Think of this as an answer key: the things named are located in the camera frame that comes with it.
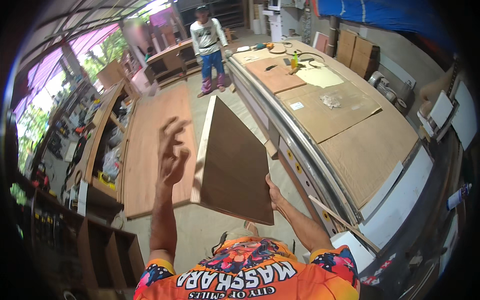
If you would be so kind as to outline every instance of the orange shirt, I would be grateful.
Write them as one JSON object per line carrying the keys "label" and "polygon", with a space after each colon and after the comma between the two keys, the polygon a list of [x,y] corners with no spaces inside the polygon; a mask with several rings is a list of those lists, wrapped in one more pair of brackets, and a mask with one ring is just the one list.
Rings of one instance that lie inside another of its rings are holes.
{"label": "orange shirt", "polygon": [[350,249],[321,249],[310,264],[285,244],[261,237],[227,240],[215,256],[175,275],[162,259],[149,261],[135,291],[142,299],[358,299],[360,282]]}

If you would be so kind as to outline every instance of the white label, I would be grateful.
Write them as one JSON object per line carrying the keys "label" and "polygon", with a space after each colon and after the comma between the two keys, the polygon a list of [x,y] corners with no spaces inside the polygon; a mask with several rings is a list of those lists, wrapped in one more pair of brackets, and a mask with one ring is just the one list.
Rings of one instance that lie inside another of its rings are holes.
{"label": "white label", "polygon": [[297,110],[297,109],[300,109],[303,107],[303,104],[301,102],[297,102],[297,103],[294,103],[294,104],[290,104],[290,107],[293,109],[293,110]]}

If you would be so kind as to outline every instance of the man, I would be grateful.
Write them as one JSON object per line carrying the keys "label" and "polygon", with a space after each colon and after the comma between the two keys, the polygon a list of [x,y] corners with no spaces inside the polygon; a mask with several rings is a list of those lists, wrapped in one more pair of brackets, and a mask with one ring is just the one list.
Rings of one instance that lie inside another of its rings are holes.
{"label": "man", "polygon": [[270,187],[272,208],[287,219],[301,243],[312,253],[310,264],[298,262],[284,243],[259,237],[253,223],[246,222],[245,228],[228,233],[224,242],[215,251],[212,249],[213,258],[205,258],[192,270],[175,275],[177,228],[172,188],[182,178],[190,154],[186,148],[175,154],[175,145],[182,144],[177,135],[187,124],[176,120],[171,118],[159,131],[150,257],[134,300],[359,298],[357,268],[348,247],[328,250],[332,244],[327,233],[282,196],[269,174],[265,180]]}
{"label": "man", "polygon": [[145,55],[145,62],[147,62],[147,60],[153,56],[153,47],[150,46],[147,48],[147,54]]}
{"label": "man", "polygon": [[220,92],[225,91],[223,86],[225,71],[223,70],[222,53],[216,43],[220,38],[222,46],[228,45],[220,22],[208,17],[208,8],[200,6],[195,10],[197,21],[190,26],[193,49],[197,61],[202,65],[202,92],[197,98],[203,97],[212,91],[212,66],[216,69],[216,85]]}

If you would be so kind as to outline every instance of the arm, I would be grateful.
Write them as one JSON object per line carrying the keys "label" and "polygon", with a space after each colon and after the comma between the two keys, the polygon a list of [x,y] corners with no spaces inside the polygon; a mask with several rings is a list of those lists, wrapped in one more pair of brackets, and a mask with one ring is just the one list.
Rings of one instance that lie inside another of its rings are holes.
{"label": "arm", "polygon": [[190,35],[192,36],[193,51],[195,51],[195,56],[199,56],[200,51],[198,50],[198,39],[192,30],[192,26],[190,26]]}
{"label": "arm", "polygon": [[190,152],[181,148],[176,156],[174,146],[182,144],[176,136],[183,131],[187,121],[175,123],[167,133],[167,127],[177,117],[170,118],[158,133],[158,179],[155,202],[152,210],[149,261],[160,258],[173,265],[177,247],[177,226],[173,214],[173,185],[180,181],[185,170],[185,162]]}
{"label": "arm", "polygon": [[280,189],[270,179],[270,174],[267,174],[265,180],[270,187],[272,208],[279,211],[290,223],[303,246],[307,248],[310,253],[318,249],[333,249],[330,238],[325,230],[312,219],[299,212],[298,209],[282,196]]}
{"label": "arm", "polygon": [[222,43],[222,46],[226,47],[228,45],[228,42],[227,42],[227,38],[225,37],[225,33],[223,32],[222,26],[220,25],[220,21],[217,19],[214,19],[213,24],[215,26],[216,35],[220,39],[220,43]]}

